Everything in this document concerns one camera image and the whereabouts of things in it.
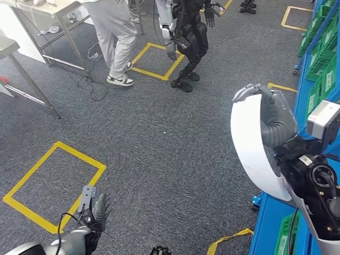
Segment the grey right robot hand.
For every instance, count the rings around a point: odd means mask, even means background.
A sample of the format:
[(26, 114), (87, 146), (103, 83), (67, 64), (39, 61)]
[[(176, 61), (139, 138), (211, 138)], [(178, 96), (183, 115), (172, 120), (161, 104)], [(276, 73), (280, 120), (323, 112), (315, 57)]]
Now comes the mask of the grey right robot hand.
[(296, 124), (283, 96), (272, 92), (268, 87), (248, 84), (235, 93), (232, 103), (244, 101), (249, 96), (262, 95), (260, 107), (261, 130), (262, 135), (283, 135), (289, 139), (296, 133)]

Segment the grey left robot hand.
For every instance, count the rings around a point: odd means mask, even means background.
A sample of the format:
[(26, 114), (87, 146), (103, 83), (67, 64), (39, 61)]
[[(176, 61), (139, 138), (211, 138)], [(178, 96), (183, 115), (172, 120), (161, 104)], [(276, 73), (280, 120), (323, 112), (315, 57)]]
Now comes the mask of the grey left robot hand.
[(106, 220), (111, 212), (111, 198), (108, 193), (101, 193), (95, 202), (93, 209), (94, 220), (97, 222), (95, 227), (100, 228), (101, 232), (106, 230)]

